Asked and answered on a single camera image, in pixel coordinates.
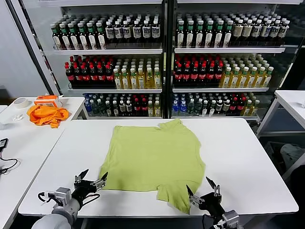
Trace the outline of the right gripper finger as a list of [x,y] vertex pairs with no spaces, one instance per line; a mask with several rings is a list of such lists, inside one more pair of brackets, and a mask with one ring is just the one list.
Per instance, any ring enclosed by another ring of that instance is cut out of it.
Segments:
[[188,192],[189,200],[190,200],[191,204],[201,205],[205,202],[205,200],[203,198],[194,195],[188,185],[186,185],[186,187],[187,187],[187,192]]
[[214,183],[213,180],[211,180],[210,178],[206,177],[208,183],[210,184],[210,186],[212,187],[213,191],[214,191],[214,196],[215,197],[220,197],[220,185],[217,185]]

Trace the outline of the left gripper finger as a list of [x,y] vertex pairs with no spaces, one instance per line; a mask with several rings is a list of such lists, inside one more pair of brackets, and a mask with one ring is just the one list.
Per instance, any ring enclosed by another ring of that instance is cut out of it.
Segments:
[[88,169],[82,171],[79,175],[74,177],[74,183],[80,183],[83,178],[86,176],[86,174],[88,173]]
[[106,172],[101,179],[98,179],[94,182],[91,182],[91,185],[94,186],[97,190],[101,190],[104,186],[106,186],[108,172]]

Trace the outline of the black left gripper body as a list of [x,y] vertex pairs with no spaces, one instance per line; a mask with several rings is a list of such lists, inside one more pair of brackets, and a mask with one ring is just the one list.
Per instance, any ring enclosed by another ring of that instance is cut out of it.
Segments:
[[81,180],[80,182],[74,183],[74,191],[72,192],[71,197],[76,199],[79,203],[83,203],[90,193],[95,193],[96,191],[97,188],[92,181]]

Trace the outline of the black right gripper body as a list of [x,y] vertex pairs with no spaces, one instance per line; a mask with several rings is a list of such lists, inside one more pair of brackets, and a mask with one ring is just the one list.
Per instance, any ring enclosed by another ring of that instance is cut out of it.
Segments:
[[221,206],[222,196],[215,196],[210,192],[200,197],[199,209],[206,210],[210,216],[222,216],[225,210]]

